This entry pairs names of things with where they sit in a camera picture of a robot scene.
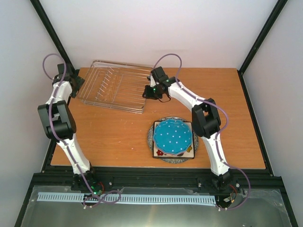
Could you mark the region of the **chrome wire dish rack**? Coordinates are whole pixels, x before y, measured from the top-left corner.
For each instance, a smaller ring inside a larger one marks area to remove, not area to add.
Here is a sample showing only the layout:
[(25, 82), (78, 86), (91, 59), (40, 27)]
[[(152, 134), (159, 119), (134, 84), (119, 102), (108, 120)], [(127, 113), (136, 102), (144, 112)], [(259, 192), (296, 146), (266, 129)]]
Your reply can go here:
[(86, 105), (141, 114), (151, 66), (94, 60), (77, 97)]

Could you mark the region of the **blue polka dot plate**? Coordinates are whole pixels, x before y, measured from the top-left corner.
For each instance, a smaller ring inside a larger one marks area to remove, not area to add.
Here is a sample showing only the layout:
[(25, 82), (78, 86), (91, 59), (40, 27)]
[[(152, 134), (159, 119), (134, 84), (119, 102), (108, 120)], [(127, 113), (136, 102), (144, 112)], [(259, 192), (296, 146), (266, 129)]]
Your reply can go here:
[(193, 148), (192, 123), (179, 119), (155, 122), (153, 143), (165, 155), (177, 156)]

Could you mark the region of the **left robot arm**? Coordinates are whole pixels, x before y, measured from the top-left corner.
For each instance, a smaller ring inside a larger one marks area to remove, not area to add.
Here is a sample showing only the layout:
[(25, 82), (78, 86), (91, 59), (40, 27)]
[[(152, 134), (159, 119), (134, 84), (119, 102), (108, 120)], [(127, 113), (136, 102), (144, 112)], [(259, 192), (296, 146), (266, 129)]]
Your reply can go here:
[(87, 190), (98, 186), (98, 178), (89, 160), (83, 154), (76, 138), (76, 123), (68, 107), (73, 83), (68, 76), (61, 82), (62, 74), (54, 77), (53, 91), (48, 101), (38, 106), (38, 114), (46, 136), (55, 140), (67, 156), (75, 178), (82, 178)]

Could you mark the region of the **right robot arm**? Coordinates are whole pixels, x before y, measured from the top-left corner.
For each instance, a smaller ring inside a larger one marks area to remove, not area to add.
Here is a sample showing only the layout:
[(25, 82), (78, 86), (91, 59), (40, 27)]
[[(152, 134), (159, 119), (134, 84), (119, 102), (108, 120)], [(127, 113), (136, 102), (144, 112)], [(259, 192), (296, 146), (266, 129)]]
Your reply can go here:
[(224, 190), (232, 181), (232, 174), (221, 144), (220, 108), (213, 99), (197, 96), (176, 78), (164, 76), (163, 79), (154, 79), (153, 76), (148, 76), (147, 79), (149, 84), (145, 86), (144, 98), (156, 100), (166, 94), (191, 111), (192, 129), (203, 140), (210, 159), (212, 185), (218, 191)]

